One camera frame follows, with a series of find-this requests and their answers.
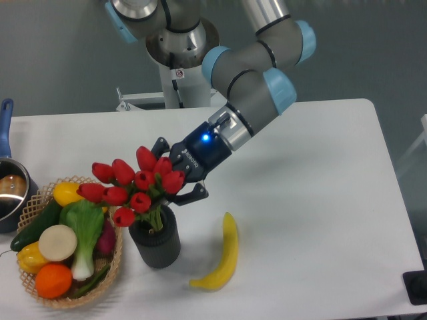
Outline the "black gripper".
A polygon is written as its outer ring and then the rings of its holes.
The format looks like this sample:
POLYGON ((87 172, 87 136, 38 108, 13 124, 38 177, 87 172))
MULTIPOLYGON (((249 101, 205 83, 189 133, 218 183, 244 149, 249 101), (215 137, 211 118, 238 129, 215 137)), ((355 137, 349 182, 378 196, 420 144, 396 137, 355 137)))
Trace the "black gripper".
POLYGON ((179 143, 170 147, 164 137, 159 137, 151 148, 156 159, 169 152, 172 169, 184 172, 184 183, 195 183, 193 189, 182 195, 166 195, 163 204, 178 206, 203 200, 209 196, 204 180, 209 172, 231 154, 230 148, 214 133, 208 122, 203 122, 179 143))

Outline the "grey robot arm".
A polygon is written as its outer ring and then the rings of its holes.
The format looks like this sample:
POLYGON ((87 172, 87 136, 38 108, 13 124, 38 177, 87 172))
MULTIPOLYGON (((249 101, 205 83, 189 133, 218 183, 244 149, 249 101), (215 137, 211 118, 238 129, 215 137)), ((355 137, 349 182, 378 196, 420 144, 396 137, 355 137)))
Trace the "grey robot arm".
POLYGON ((145 41, 161 77, 160 98, 168 109, 207 107, 214 91, 226 104, 183 141, 158 139, 153 153, 169 154, 194 188, 164 195, 161 204, 185 205, 206 198, 207 174, 296 101, 284 75, 316 49, 305 21, 294 20, 283 1, 244 1, 256 41, 239 51, 220 45, 215 26, 199 1, 108 1, 105 9, 122 38, 145 41))

